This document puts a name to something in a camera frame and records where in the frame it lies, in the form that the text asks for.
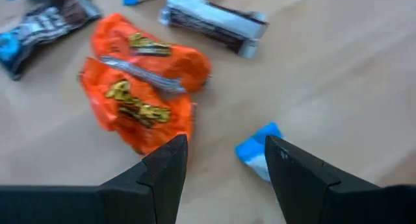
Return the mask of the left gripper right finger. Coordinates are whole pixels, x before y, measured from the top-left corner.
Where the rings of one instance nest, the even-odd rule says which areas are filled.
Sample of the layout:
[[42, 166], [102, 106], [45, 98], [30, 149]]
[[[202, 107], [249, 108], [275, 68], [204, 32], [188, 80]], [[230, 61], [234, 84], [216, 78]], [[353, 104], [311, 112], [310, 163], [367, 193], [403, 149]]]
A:
[[377, 186], [277, 136], [265, 157], [287, 224], [416, 224], [416, 185]]

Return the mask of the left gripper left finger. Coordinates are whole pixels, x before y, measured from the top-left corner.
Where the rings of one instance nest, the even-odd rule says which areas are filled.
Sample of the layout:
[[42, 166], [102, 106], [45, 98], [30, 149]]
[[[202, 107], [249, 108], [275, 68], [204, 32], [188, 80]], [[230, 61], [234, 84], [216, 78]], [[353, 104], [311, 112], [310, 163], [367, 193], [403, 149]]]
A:
[[187, 158], [182, 134], [99, 186], [0, 186], [0, 224], [175, 224]]

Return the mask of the orange Reese's candy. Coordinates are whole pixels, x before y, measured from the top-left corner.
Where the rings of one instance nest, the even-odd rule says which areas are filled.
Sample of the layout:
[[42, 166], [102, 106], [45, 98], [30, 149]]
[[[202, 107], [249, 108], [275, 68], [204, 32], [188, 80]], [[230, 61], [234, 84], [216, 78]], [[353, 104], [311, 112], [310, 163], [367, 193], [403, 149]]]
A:
[[187, 93], [163, 99], [149, 83], [88, 57], [79, 82], [98, 123], [148, 155], [178, 134], [191, 137], [194, 103]]
[[166, 92], [198, 92], [210, 76], [211, 63], [203, 53], [162, 41], [119, 13], [98, 21], [91, 44], [104, 64]]

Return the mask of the dark brown Hershey's candy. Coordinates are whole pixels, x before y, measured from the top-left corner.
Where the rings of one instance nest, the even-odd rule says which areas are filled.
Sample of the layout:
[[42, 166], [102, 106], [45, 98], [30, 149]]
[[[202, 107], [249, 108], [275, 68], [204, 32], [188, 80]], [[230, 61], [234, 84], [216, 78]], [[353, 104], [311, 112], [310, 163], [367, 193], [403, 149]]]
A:
[[16, 27], [0, 32], [0, 68], [12, 80], [21, 78], [21, 64], [40, 44], [51, 43], [101, 17], [92, 0], [32, 2], [34, 6]]
[[241, 12], [207, 0], [166, 0], [159, 21], [212, 38], [244, 58], [253, 58], [268, 22], [261, 12]]

